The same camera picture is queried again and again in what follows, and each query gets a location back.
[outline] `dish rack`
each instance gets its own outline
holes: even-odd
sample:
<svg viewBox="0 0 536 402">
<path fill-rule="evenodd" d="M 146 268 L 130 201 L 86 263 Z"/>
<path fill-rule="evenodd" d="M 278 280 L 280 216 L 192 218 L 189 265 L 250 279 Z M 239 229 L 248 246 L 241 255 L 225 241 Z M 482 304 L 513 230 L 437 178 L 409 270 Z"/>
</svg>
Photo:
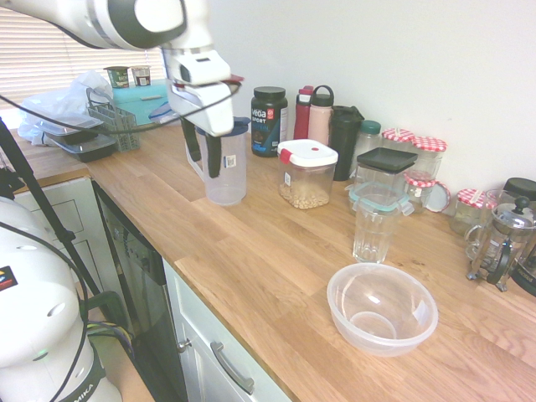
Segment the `dish rack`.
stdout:
<svg viewBox="0 0 536 402">
<path fill-rule="evenodd" d="M 126 152 L 131 149 L 138 149 L 141 145 L 139 132 L 114 133 L 114 131 L 125 131 L 136 127 L 136 116 L 129 111 L 116 107 L 115 102 L 103 92 L 88 88 L 85 93 L 90 104 L 88 107 L 90 116 L 104 123 L 103 127 L 108 131 L 106 135 L 116 140 L 117 151 Z M 105 97 L 108 103 L 98 103 L 91 100 L 91 94 Z"/>
</svg>

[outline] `teal box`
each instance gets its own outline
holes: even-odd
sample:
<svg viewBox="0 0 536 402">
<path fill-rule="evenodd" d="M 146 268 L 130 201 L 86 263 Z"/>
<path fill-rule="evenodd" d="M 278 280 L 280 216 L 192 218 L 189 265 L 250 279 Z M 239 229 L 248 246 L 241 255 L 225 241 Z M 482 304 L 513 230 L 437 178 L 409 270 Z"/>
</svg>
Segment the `teal box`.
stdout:
<svg viewBox="0 0 536 402">
<path fill-rule="evenodd" d="M 136 115 L 138 126 L 149 124 L 151 112 L 168 101 L 165 80 L 154 80 L 148 86 L 114 88 L 113 93 L 116 106 Z"/>
</svg>

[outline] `chickpeas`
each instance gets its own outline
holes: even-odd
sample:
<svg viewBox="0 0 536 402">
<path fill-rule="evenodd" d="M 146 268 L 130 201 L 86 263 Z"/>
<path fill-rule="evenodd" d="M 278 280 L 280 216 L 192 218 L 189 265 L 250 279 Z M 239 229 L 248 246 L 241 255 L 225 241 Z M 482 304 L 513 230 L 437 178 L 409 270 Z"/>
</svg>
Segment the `chickpeas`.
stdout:
<svg viewBox="0 0 536 402">
<path fill-rule="evenodd" d="M 329 195 L 315 183 L 294 181 L 291 186 L 282 184 L 279 193 L 298 209 L 321 207 L 329 202 Z"/>
</svg>

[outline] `red water bottle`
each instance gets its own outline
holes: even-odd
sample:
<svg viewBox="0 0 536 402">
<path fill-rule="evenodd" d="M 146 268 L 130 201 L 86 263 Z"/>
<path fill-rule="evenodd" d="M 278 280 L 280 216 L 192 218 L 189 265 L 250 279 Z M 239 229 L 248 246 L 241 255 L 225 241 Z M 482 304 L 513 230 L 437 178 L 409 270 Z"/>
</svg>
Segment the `red water bottle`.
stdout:
<svg viewBox="0 0 536 402">
<path fill-rule="evenodd" d="M 294 139 L 308 138 L 309 112 L 311 111 L 311 95 L 314 88 L 306 85 L 299 90 L 296 96 L 296 124 L 294 125 Z"/>
</svg>

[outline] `protein powder tub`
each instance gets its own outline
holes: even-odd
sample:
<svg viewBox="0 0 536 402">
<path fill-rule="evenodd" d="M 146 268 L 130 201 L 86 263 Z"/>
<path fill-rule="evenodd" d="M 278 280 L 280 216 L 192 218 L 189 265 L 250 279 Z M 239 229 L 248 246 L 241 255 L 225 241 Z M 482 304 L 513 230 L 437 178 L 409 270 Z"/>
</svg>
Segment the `protein powder tub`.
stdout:
<svg viewBox="0 0 536 402">
<path fill-rule="evenodd" d="M 259 86 L 251 100 L 251 151 L 259 157 L 276 157 L 286 138 L 288 101 L 285 89 Z"/>
</svg>

